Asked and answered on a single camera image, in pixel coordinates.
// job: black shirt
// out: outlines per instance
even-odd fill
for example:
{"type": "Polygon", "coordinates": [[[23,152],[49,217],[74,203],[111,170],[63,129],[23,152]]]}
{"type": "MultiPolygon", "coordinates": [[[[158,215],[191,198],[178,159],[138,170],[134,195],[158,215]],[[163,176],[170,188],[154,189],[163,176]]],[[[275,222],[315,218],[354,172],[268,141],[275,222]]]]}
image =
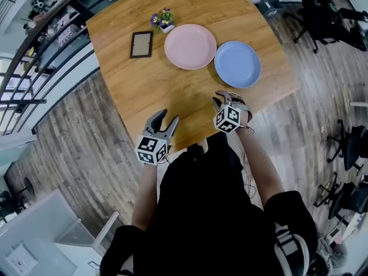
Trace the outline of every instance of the black shirt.
{"type": "Polygon", "coordinates": [[[275,225],[288,225],[317,248],[315,224],[299,192],[271,197],[264,211],[244,189],[239,158],[216,141],[205,155],[185,152],[165,173],[153,220],[144,232],[116,230],[101,276],[115,276],[133,254],[134,275],[283,275],[274,253],[275,225]]]}

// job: trash can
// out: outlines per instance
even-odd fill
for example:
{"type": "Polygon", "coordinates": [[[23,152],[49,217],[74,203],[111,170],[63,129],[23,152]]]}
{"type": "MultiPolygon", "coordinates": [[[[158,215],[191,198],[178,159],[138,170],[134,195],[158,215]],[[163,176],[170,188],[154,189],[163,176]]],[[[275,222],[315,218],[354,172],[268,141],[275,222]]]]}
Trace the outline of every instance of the trash can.
{"type": "Polygon", "coordinates": [[[279,0],[260,0],[257,8],[267,20],[285,11],[279,0]]]}

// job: marker cube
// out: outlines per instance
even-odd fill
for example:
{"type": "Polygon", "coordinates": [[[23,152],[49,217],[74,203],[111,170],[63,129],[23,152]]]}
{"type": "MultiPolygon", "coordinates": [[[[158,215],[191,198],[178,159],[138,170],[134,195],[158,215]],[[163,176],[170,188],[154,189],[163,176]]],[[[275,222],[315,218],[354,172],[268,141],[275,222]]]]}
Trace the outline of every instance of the marker cube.
{"type": "Polygon", "coordinates": [[[217,130],[230,133],[240,126],[240,109],[225,105],[213,118],[217,130]]]}
{"type": "Polygon", "coordinates": [[[135,152],[140,162],[158,164],[167,154],[167,142],[163,139],[140,135],[135,152]]]}

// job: person's right arm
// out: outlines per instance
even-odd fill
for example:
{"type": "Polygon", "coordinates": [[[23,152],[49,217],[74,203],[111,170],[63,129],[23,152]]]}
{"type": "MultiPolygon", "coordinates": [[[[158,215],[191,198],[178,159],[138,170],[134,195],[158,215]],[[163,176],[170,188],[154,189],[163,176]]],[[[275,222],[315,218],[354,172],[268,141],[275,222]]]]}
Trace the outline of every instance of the person's right arm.
{"type": "MultiPolygon", "coordinates": [[[[248,113],[242,111],[241,124],[246,126],[247,120],[248,113]]],[[[254,137],[252,131],[239,127],[236,133],[243,144],[262,205],[265,207],[269,198],[277,193],[284,192],[280,177],[270,157],[254,137]]]]}

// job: desk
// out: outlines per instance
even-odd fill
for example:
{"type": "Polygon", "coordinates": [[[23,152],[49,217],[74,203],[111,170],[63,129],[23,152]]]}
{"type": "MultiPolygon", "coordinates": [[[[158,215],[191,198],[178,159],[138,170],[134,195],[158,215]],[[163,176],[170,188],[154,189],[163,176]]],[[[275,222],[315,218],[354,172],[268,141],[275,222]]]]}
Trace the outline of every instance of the desk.
{"type": "Polygon", "coordinates": [[[216,90],[240,94],[253,113],[297,90],[292,68],[258,9],[250,0],[121,0],[87,22],[105,83],[120,116],[135,141],[146,120],[167,108],[163,125],[176,114],[179,127],[171,152],[213,135],[216,90]],[[130,59],[133,32],[150,30],[150,17],[169,7],[176,25],[198,24],[209,29],[217,45],[243,41],[257,51],[262,74],[248,89],[234,89],[216,74],[213,61],[200,70],[181,70],[164,52],[166,34],[154,34],[152,57],[130,59]]]}

